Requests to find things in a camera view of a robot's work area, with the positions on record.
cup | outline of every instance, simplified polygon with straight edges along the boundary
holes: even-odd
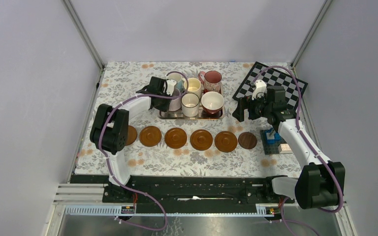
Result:
[[[219,92],[221,91],[221,80],[222,75],[214,70],[203,72],[201,71],[198,74],[198,78],[203,83],[203,87],[205,89],[205,92]]]
[[[167,76],[168,80],[174,80],[176,81],[175,88],[178,89],[180,92],[183,92],[183,76],[178,73],[171,73]]]
[[[194,93],[187,93],[182,97],[183,115],[195,117],[199,114],[199,97]]]
[[[204,111],[209,114],[215,114],[224,106],[224,97],[218,92],[206,92],[202,96],[201,103]]]
[[[180,91],[177,88],[175,88],[172,96],[174,97],[174,96],[179,96],[179,95],[180,95]],[[172,111],[172,112],[177,111],[178,109],[180,109],[181,106],[182,106],[182,97],[173,99],[170,102],[169,111]]]
[[[189,87],[188,87],[188,93],[194,93],[196,96],[201,97],[201,82],[197,78],[189,78]],[[186,80],[183,81],[183,91],[186,89],[187,84]]]

metal tray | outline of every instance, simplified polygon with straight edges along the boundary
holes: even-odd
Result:
[[[158,117],[160,119],[209,119],[209,120],[214,120],[214,119],[222,119],[224,117],[224,109],[225,109],[225,104],[222,107],[222,109],[215,113],[215,114],[209,114],[205,112],[202,108],[202,104],[199,104],[199,110],[198,110],[198,115],[195,117],[187,117],[183,115],[182,108],[178,109],[177,111],[168,111],[168,112],[159,112]]]

black and white checkered board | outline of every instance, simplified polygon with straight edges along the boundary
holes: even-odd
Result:
[[[235,91],[235,94],[232,96],[232,98],[236,101],[238,101],[239,98],[250,96],[254,92],[254,84],[252,84],[252,81],[257,76],[257,74],[264,68],[268,66],[261,64],[259,62],[256,62],[250,72],[247,74],[246,78],[243,80],[241,85],[238,87],[237,91]],[[288,74],[276,71],[274,69],[269,69],[266,72],[264,72],[264,76],[261,75],[258,77],[258,80],[263,80],[267,83],[267,85],[277,85],[277,86],[283,86],[284,90],[286,90],[286,102],[287,102],[287,108],[289,110],[296,109],[298,106],[298,91],[296,90],[296,85]],[[304,95],[305,89],[308,85],[308,83],[297,79],[299,88],[301,89],[301,95]]]

gray floor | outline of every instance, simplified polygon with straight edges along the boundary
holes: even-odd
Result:
[[[285,207],[286,218],[307,223],[321,236],[340,236],[335,215],[317,209],[300,210]],[[134,223],[161,227],[162,217],[134,217]],[[61,236],[289,236],[291,233],[281,224],[261,224],[260,217],[169,217],[169,225],[162,232],[151,232],[133,226],[118,224],[109,216],[66,215]],[[315,234],[296,224],[289,224],[298,236]]]

dark wooden coaster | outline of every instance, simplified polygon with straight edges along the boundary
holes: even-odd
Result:
[[[192,147],[198,151],[205,151],[212,145],[212,135],[210,132],[199,129],[196,130],[192,135],[190,136],[190,144]]]
[[[146,147],[153,147],[160,143],[161,132],[155,126],[147,126],[140,133],[140,142]]]
[[[134,141],[137,139],[137,130],[129,125],[128,126],[128,137],[126,139],[126,144],[125,146],[128,146],[128,145],[131,145],[132,143],[134,143]]]
[[[215,137],[215,146],[222,152],[231,152],[237,147],[237,137],[229,131],[223,131]]]
[[[257,145],[257,138],[250,132],[245,132],[238,136],[238,143],[242,148],[253,149]]]
[[[183,147],[187,140],[188,136],[181,128],[172,128],[164,135],[166,144],[174,149]]]

